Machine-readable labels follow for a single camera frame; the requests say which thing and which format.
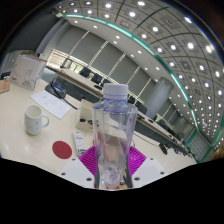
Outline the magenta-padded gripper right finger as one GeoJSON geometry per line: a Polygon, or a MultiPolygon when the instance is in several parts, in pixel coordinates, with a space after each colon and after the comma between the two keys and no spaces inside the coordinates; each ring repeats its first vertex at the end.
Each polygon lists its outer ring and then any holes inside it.
{"type": "Polygon", "coordinates": [[[165,169],[154,157],[146,157],[136,148],[130,148],[126,176],[128,188],[140,188],[165,176],[165,169]]]}

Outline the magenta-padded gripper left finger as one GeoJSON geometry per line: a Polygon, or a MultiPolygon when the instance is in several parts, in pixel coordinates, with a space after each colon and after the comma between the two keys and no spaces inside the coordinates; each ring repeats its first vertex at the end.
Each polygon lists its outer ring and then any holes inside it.
{"type": "Polygon", "coordinates": [[[92,146],[78,159],[71,159],[60,171],[59,176],[84,188],[95,187],[97,158],[92,146]]]}

